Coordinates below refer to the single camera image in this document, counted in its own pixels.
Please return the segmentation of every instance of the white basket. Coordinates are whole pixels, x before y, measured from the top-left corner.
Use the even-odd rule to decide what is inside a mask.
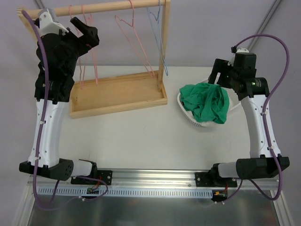
[[[238,100],[237,94],[234,92],[234,90],[232,89],[227,89],[224,88],[229,96],[229,110],[228,110],[228,115],[231,113],[231,111],[233,109],[235,109],[237,106],[240,105],[240,101]],[[195,126],[203,126],[203,127],[212,127],[214,125],[216,125],[216,123],[214,121],[205,121],[205,122],[197,122],[191,111],[186,111],[184,109],[184,106],[182,105],[181,101],[180,101],[180,96],[181,94],[178,94],[177,100],[178,100],[178,104],[182,110],[182,112],[184,113],[184,115],[186,116],[186,118]]]

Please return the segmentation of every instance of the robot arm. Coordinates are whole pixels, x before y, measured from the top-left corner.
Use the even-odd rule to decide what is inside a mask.
[[[32,152],[28,161],[19,166],[21,172],[33,174],[35,164],[35,147],[44,101],[47,101],[46,115],[40,140],[40,153],[37,175],[56,180],[67,180],[75,176],[97,177],[96,163],[83,160],[65,160],[59,158],[59,138],[63,115],[68,107],[71,89],[74,85],[73,74],[78,57],[99,44],[97,29],[83,24],[76,17],[71,19],[82,33],[76,37],[69,28],[55,22],[55,13],[44,9],[39,13],[35,24],[39,27],[45,47],[49,67],[49,95],[44,100],[45,72],[40,47],[37,56],[40,59],[40,73],[35,83],[37,99],[37,122]]]
[[[256,55],[246,49],[239,49],[235,53],[234,60],[225,61],[216,59],[209,83],[214,84],[217,73],[220,73],[217,84],[233,89],[246,114],[250,136],[250,158],[237,159],[235,162],[216,163],[206,173],[199,183],[200,186],[214,185],[226,186],[233,178],[257,179],[272,178],[278,175],[278,169],[270,148],[274,150],[281,170],[289,166],[288,157],[282,157],[277,146],[267,105],[267,124],[272,147],[268,145],[268,139],[264,130],[262,108],[269,96],[268,83],[265,78],[256,78]]]

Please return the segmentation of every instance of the green towel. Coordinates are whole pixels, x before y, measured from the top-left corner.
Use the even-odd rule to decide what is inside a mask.
[[[191,111],[198,122],[214,121],[224,124],[227,120],[229,97],[226,90],[216,84],[199,83],[180,88],[186,111]]]

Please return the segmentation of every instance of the pink hanger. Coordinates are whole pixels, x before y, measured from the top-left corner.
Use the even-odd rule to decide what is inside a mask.
[[[89,21],[89,23],[88,23],[88,21],[86,19],[85,11],[84,11],[84,5],[81,5],[81,10],[83,12],[86,25],[91,26],[93,23],[92,14],[90,13],[90,17],[88,17],[88,21]],[[91,49],[91,53],[92,53],[92,59],[93,59],[93,65],[94,65],[95,80],[96,80],[96,84],[98,85],[98,71],[97,71],[97,58],[96,58],[97,55],[94,52],[94,49]]]
[[[72,5],[69,6],[70,18],[72,18],[71,7],[72,7]],[[84,19],[85,19],[85,22],[86,22],[86,25],[87,25],[87,19],[86,19],[86,15],[84,13],[83,5],[81,5],[81,9],[82,9],[83,16],[84,16]],[[90,17],[88,18],[88,20],[92,23],[92,21],[93,21],[92,14],[90,14]],[[75,29],[76,29],[77,35],[80,36],[79,30],[76,27],[75,27]],[[97,73],[97,64],[96,64],[96,54],[93,52],[93,49],[91,51],[92,51],[92,58],[93,58],[93,62],[94,62],[94,72],[95,72],[96,84],[98,85],[98,73]],[[85,71],[86,71],[86,62],[87,62],[87,54],[85,56],[85,65],[84,65],[83,77],[81,78],[82,69],[81,69],[81,61],[80,61],[80,57],[79,57],[79,70],[80,70],[80,73],[79,73],[79,86],[80,86],[80,89],[83,89],[83,85],[84,85]]]
[[[71,7],[72,5],[69,6],[69,15],[70,15],[70,19],[72,19],[72,15],[71,15]],[[76,32],[77,32],[77,36],[80,35],[79,33],[79,30],[75,27],[76,29]],[[83,86],[82,86],[82,83],[81,83],[81,73],[82,73],[82,70],[81,70],[81,62],[80,62],[80,57],[79,57],[79,70],[80,70],[80,73],[79,73],[79,86],[80,86],[80,89],[83,89]]]
[[[116,21],[118,27],[121,29],[121,31],[122,31],[122,33],[124,34],[124,36],[126,37],[126,39],[128,40],[128,42],[131,44],[131,46],[132,46],[132,48],[134,49],[135,53],[137,54],[137,56],[139,57],[139,59],[140,59],[141,62],[143,63],[145,69],[150,73],[149,69],[147,68],[146,64],[144,63],[144,61],[142,60],[140,54],[138,53],[137,49],[134,47],[133,43],[130,41],[130,39],[128,38],[128,36],[126,35],[126,33],[124,32],[124,30],[123,30],[122,27],[120,26],[119,22],[120,22],[120,21],[121,21],[121,22],[124,22],[125,24],[127,24],[127,25],[129,25],[130,27],[133,28],[134,33],[135,33],[135,35],[136,35],[136,38],[138,39],[139,44],[140,44],[140,47],[141,47],[141,49],[142,49],[142,51],[143,51],[143,53],[144,53],[144,56],[145,56],[145,59],[146,59],[146,63],[148,64],[148,66],[149,66],[150,69],[151,69],[151,73],[152,73],[151,76],[152,76],[152,77],[155,77],[154,70],[152,69],[152,67],[151,67],[151,65],[150,65],[150,63],[149,63],[149,60],[148,60],[148,58],[147,58],[147,56],[146,56],[146,53],[145,53],[144,48],[143,48],[143,45],[142,45],[142,43],[141,43],[141,41],[140,41],[140,39],[139,39],[139,36],[138,36],[138,34],[137,34],[137,32],[136,32],[136,29],[135,29],[135,22],[134,22],[134,16],[135,16],[135,14],[134,14],[134,6],[133,6],[131,0],[129,0],[129,1],[130,1],[130,3],[131,3],[132,10],[133,10],[132,23],[131,23],[131,24],[128,23],[128,22],[125,21],[124,19],[121,19],[118,15],[115,15],[115,21]]]

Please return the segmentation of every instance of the white table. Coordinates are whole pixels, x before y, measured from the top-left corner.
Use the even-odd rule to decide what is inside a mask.
[[[139,66],[99,66],[99,78],[142,72]],[[97,162],[99,168],[208,170],[214,163],[249,157],[249,133],[241,106],[224,125],[193,126],[176,101],[179,88],[205,80],[211,67],[169,67],[168,104],[71,119],[66,112],[60,157]],[[94,77],[86,67],[85,79]],[[77,67],[75,80],[79,79]]]

